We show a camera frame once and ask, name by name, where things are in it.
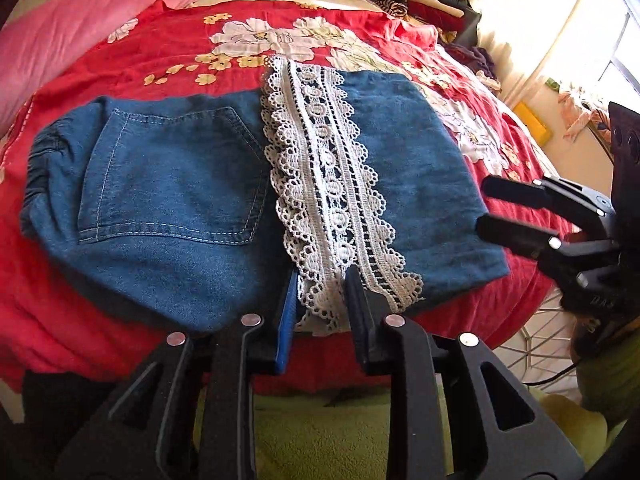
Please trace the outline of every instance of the white wire rack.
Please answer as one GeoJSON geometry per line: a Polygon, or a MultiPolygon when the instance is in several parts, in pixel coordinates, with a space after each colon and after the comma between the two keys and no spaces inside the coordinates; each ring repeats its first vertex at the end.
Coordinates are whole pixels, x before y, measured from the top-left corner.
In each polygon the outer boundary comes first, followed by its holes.
{"type": "MultiPolygon", "coordinates": [[[[570,339],[575,319],[560,308],[562,293],[552,290],[520,331],[495,350],[522,382],[543,381],[571,365],[570,339]]],[[[539,386],[547,393],[577,399],[575,371],[539,386]]]]}

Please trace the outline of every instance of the blue denim fabric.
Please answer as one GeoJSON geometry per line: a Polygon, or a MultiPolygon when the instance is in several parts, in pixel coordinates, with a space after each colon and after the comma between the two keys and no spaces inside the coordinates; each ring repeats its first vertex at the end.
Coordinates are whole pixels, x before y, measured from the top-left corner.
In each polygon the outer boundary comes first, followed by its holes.
{"type": "MultiPolygon", "coordinates": [[[[502,250],[474,234],[486,211],[476,185],[415,86],[342,74],[393,247],[425,282],[408,314],[505,275],[502,250]]],[[[35,139],[22,230],[79,292],[125,319],[210,331],[271,309],[291,262],[262,126],[260,91],[98,98],[35,139]]]]}

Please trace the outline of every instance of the curtain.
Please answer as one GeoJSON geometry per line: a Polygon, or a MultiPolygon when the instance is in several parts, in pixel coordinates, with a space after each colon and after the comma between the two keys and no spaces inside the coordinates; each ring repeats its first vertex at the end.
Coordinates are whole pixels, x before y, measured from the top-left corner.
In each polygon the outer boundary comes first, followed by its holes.
{"type": "Polygon", "coordinates": [[[580,12],[583,0],[470,2],[482,14],[478,45],[494,58],[502,84],[500,98],[511,108],[535,94],[553,64],[557,66],[560,59],[572,55],[572,50],[581,49],[580,44],[572,44],[567,36],[570,29],[580,31],[588,26],[593,30],[594,23],[584,23],[584,13],[580,12]],[[575,20],[578,15],[582,16],[581,23],[575,20]]]}

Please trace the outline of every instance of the cream folded cloth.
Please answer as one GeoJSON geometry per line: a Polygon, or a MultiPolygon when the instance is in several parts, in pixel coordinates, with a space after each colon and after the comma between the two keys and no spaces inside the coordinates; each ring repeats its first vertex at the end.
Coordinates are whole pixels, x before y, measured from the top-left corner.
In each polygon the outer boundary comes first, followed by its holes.
{"type": "Polygon", "coordinates": [[[426,5],[427,7],[431,7],[432,9],[443,10],[447,14],[451,16],[455,16],[456,18],[462,18],[465,15],[464,12],[460,9],[455,9],[451,6],[445,5],[438,0],[409,0],[411,2],[418,2],[419,4],[426,5]]]}

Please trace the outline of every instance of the denim pocket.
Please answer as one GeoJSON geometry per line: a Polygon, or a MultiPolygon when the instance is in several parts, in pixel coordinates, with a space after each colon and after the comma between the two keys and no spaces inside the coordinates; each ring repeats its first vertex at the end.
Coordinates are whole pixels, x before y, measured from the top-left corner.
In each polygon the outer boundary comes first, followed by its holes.
{"type": "Polygon", "coordinates": [[[268,175],[260,142],[231,107],[171,118],[115,109],[84,175],[79,241],[160,235],[248,243],[268,175]]]}

